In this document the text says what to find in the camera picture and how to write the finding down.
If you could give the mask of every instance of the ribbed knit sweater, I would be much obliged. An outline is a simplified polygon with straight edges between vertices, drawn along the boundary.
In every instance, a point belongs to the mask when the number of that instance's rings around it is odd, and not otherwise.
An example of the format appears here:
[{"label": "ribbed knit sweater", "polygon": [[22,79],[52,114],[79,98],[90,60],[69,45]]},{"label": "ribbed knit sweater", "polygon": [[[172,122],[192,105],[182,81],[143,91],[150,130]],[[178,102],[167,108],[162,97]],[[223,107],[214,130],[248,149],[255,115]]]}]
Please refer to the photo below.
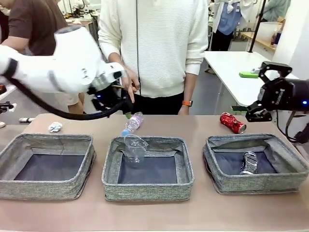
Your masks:
[{"label": "ribbed knit sweater", "polygon": [[198,75],[207,22],[207,0],[102,0],[99,43],[139,74],[142,96],[169,97],[183,92],[186,73]]}]

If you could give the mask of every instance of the black pants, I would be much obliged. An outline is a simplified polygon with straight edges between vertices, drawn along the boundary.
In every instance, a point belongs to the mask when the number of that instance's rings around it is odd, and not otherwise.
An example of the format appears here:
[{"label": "black pants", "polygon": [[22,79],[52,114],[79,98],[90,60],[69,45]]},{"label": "black pants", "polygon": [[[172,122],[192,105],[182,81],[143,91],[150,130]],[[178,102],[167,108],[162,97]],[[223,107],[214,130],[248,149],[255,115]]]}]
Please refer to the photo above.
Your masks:
[{"label": "black pants", "polygon": [[0,43],[5,41],[9,36],[9,17],[0,11]]},{"label": "black pants", "polygon": [[212,51],[228,51],[233,38],[233,32],[229,35],[224,35],[218,31],[212,35],[211,50]]},{"label": "black pants", "polygon": [[142,112],[144,115],[177,115],[183,105],[183,93],[162,98],[147,98],[135,94],[134,98],[133,114]]}]

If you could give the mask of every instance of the brown tabletop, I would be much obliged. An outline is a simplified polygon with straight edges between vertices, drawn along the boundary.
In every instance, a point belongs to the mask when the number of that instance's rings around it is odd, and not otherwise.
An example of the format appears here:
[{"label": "brown tabletop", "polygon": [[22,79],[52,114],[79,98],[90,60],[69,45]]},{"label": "brown tabletop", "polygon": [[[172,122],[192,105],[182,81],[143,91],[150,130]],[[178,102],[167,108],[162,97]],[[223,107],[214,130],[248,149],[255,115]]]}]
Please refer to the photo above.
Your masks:
[{"label": "brown tabletop", "polygon": [[[252,40],[254,32],[253,31],[252,32],[241,32],[240,34],[245,36],[246,38]],[[268,48],[272,51],[276,51],[276,47],[272,46],[270,44],[270,42],[266,42],[266,41],[263,41],[263,40],[260,40],[260,39],[256,39],[255,41],[257,41],[259,44],[263,45],[265,48]]]},{"label": "brown tabletop", "polygon": [[22,133],[26,127],[26,125],[7,125],[4,128],[0,128],[0,151],[2,151],[14,137]]},{"label": "brown tabletop", "polygon": [[[124,127],[124,116],[77,122],[51,114],[39,115],[24,132],[47,133],[48,125],[54,121],[63,123],[62,133],[94,137],[97,159],[86,187],[74,201],[1,200],[2,230],[285,231],[309,228],[308,180],[300,193],[294,194],[227,196],[214,190],[201,151],[208,136],[230,134],[229,129],[219,123],[218,116],[146,116],[137,132],[138,135],[177,136],[186,140],[195,182],[191,199],[179,203],[115,203],[104,199],[101,182],[104,158],[110,140]],[[268,132],[283,138],[272,123],[248,124],[246,132]]]}]

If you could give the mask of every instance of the red soda can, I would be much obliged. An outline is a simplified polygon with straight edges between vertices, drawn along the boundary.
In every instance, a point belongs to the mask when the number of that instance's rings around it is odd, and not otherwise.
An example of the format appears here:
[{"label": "red soda can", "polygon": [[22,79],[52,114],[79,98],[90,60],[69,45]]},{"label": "red soda can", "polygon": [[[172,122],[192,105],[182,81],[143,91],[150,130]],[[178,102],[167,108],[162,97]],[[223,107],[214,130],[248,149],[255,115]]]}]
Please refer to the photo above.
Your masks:
[{"label": "red soda can", "polygon": [[220,116],[220,122],[229,127],[235,134],[242,134],[247,129],[247,125],[239,122],[233,115],[223,113]]}]

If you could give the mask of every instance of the human hand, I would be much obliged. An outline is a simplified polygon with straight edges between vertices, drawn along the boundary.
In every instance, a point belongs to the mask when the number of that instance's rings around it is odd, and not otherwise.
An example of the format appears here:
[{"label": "human hand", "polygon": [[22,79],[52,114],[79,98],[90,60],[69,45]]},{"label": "human hand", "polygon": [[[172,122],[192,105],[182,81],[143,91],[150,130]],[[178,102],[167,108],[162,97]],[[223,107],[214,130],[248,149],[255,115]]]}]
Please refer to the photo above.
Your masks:
[{"label": "human hand", "polygon": [[189,115],[189,106],[187,105],[182,105],[182,107],[180,108],[179,112],[178,112],[178,115]]},{"label": "human hand", "polygon": [[128,91],[131,101],[132,103],[134,103],[134,93],[136,93],[137,90],[140,89],[140,82],[135,73],[133,73],[133,71],[128,68],[125,68],[125,71],[127,73],[127,78],[121,78],[122,85]]}]

